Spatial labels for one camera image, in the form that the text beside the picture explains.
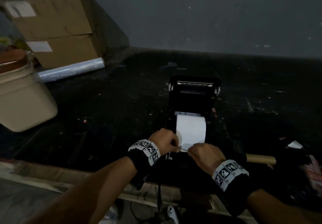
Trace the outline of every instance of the gray wall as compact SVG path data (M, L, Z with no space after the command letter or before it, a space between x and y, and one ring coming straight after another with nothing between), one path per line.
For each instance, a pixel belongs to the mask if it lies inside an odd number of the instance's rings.
M96 1L131 46L322 57L322 0Z

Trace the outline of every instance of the left hand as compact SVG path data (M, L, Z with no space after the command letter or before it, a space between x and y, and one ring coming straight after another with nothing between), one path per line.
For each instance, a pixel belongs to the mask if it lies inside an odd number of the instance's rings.
M149 140L155 143L161 155L165 155L169 152L180 152L181 150L178 136L168 129L156 131L149 137ZM175 146L171 145L172 140L174 140Z

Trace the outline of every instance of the brown lid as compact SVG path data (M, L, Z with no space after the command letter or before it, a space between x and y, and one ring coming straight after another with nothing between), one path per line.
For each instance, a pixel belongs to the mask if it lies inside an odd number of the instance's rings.
M21 68L28 64L27 55L22 49L0 52L0 74Z

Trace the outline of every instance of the forearm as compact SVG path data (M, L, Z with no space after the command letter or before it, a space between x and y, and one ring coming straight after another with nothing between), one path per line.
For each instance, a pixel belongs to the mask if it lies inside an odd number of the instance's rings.
M247 209L258 223L311 223L296 208L285 205L262 189L250 194Z
M98 223L137 170L123 157L93 173L27 223Z

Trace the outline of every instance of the white device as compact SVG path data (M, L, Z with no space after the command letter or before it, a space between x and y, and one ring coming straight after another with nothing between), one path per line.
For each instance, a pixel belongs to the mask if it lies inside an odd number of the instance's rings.
M172 206L168 206L168 216L175 221L175 224L179 224L179 219L177 214L175 213L175 208Z

